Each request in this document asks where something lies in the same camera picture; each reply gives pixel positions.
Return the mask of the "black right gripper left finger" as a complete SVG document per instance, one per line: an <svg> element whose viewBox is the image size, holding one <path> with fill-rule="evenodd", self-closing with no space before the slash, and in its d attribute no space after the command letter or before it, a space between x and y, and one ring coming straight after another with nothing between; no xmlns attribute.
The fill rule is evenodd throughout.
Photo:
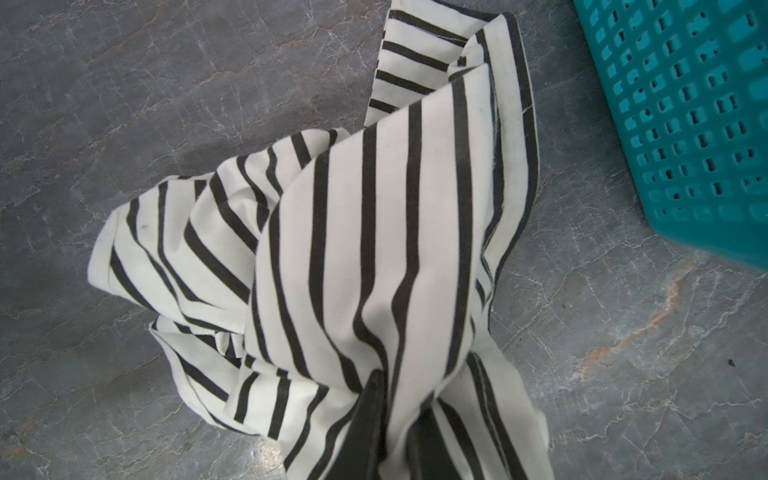
<svg viewBox="0 0 768 480"><path fill-rule="evenodd" d="M347 435L326 479L378 479L384 452L387 384L382 370L374 370L358 397Z"/></svg>

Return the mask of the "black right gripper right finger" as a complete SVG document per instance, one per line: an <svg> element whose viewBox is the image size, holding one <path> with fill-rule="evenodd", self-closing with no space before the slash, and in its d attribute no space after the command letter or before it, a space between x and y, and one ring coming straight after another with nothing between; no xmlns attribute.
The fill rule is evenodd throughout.
<svg viewBox="0 0 768 480"><path fill-rule="evenodd" d="M406 458L414 480L460 479L432 409L424 410L411 425L406 440Z"/></svg>

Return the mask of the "black striped tank top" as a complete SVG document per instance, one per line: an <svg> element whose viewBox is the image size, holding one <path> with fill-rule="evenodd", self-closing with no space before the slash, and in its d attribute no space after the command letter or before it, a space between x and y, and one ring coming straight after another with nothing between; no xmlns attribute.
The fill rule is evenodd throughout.
<svg viewBox="0 0 768 480"><path fill-rule="evenodd" d="M363 128L309 129L114 210L91 285L153 311L182 400L326 479L370 374L378 479L412 479L432 409L460 479L549 479L549 437L489 332L534 203L535 112L513 15L395 1Z"/></svg>

